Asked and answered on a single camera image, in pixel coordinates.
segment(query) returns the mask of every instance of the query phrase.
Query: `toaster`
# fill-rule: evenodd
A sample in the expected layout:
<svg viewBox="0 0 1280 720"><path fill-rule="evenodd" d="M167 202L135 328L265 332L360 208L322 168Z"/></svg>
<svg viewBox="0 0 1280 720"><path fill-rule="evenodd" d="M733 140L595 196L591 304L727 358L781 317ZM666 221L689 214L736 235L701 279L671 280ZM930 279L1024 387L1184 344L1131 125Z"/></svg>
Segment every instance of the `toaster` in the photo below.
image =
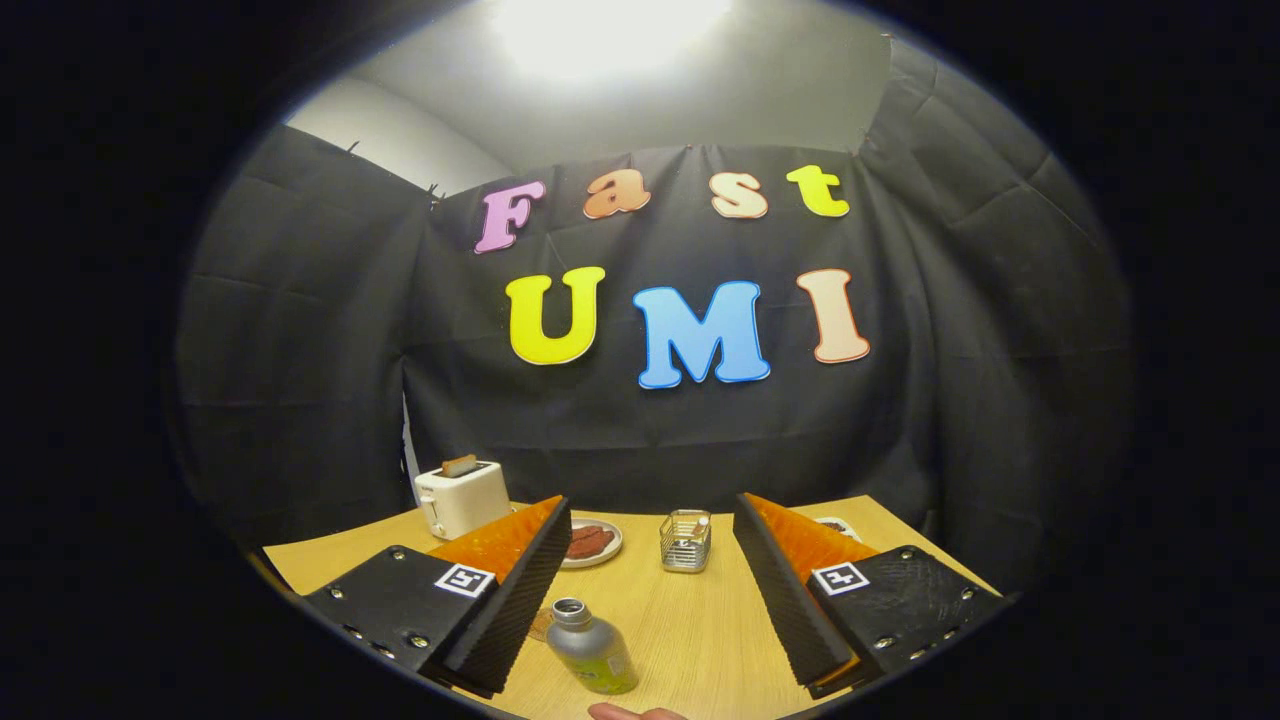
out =
<svg viewBox="0 0 1280 720"><path fill-rule="evenodd" d="M460 474L443 466L422 473L413 478L413 497L426 514L431 534L447 541L512 512L498 462L476 461L475 468Z"/></svg>

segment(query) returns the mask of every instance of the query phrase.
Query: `plate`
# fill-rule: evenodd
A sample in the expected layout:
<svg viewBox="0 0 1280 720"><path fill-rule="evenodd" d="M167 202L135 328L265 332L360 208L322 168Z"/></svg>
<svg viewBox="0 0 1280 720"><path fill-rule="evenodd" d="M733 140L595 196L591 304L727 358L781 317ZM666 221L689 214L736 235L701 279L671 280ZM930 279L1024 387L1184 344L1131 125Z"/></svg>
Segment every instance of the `plate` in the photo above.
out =
<svg viewBox="0 0 1280 720"><path fill-rule="evenodd" d="M863 542L863 538L858 537L858 533L854 532L854 529L851 527L849 527L849 523L841 520L840 518L814 518L813 521L814 523L835 523L835 524L840 525L841 528L844 528L842 530L840 530L840 534L846 536L846 537L851 537L851 538L854 538L858 542Z"/></svg>
<svg viewBox="0 0 1280 720"><path fill-rule="evenodd" d="M561 561L561 568L590 568L591 565L599 565L622 550L622 530L620 530L613 523L605 523L604 520L595 520L593 518L573 518L573 520L570 521L570 527L575 530L588 525L599 525L605 530L613 532L613 539L609 541L609 544L604 546L604 550L602 550L599 555L593 555L591 557L584 557L581 560L570 560L566 557Z"/></svg>

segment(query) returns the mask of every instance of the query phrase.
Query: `letter m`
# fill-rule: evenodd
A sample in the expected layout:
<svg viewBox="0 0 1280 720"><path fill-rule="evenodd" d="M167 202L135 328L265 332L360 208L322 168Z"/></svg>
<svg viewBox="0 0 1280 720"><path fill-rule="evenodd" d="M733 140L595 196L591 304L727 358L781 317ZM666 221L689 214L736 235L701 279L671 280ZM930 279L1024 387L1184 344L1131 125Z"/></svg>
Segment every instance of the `letter m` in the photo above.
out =
<svg viewBox="0 0 1280 720"><path fill-rule="evenodd" d="M640 373L640 387L659 389L680 384L680 370L672 364L672 351L680 356L694 382L707 379L716 348L721 363L716 377L726 383L763 380L769 364L760 356L755 331L755 299L760 286L753 282L727 282L712 295L701 320L680 292L671 287L652 287L635 295L632 302L644 313L648 366Z"/></svg>

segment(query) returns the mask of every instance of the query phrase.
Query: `wooden table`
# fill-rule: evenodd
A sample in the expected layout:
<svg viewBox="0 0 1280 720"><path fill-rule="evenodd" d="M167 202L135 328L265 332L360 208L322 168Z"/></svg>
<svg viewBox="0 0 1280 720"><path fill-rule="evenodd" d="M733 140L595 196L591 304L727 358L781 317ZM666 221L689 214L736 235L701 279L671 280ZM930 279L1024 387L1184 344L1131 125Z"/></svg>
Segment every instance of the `wooden table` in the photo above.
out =
<svg viewBox="0 0 1280 720"><path fill-rule="evenodd" d="M864 543L879 551L915 544L995 592L870 497L794 510L809 518L840 518ZM622 696L590 693L545 643L526 638L504 692L489 701L463 694L531 720L585 719L586 707L600 701L637 712L667 707L691 720L772 720L818 705L791 674L755 579L733 538L732 514L712 516L712 551L707 569L699 574L662 569L658 527L664 515L576 509L572 515L617 525L622 550L594 568L561 570L544 606L561 597L576 597L586 602L593 615L613 623L627 642L640 685ZM293 591L307 594L387 546L426 552L442 542L431 536L426 518L415 509L353 530L265 551Z"/></svg>

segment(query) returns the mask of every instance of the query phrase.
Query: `wire basket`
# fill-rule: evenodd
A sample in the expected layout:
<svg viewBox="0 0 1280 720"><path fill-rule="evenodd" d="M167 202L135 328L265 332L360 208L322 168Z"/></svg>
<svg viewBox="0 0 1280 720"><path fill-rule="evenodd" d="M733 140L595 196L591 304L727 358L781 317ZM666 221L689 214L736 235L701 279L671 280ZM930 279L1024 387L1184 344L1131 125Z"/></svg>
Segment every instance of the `wire basket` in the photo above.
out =
<svg viewBox="0 0 1280 720"><path fill-rule="evenodd" d="M676 510L658 529L662 568L672 573L701 573L712 551L712 514Z"/></svg>

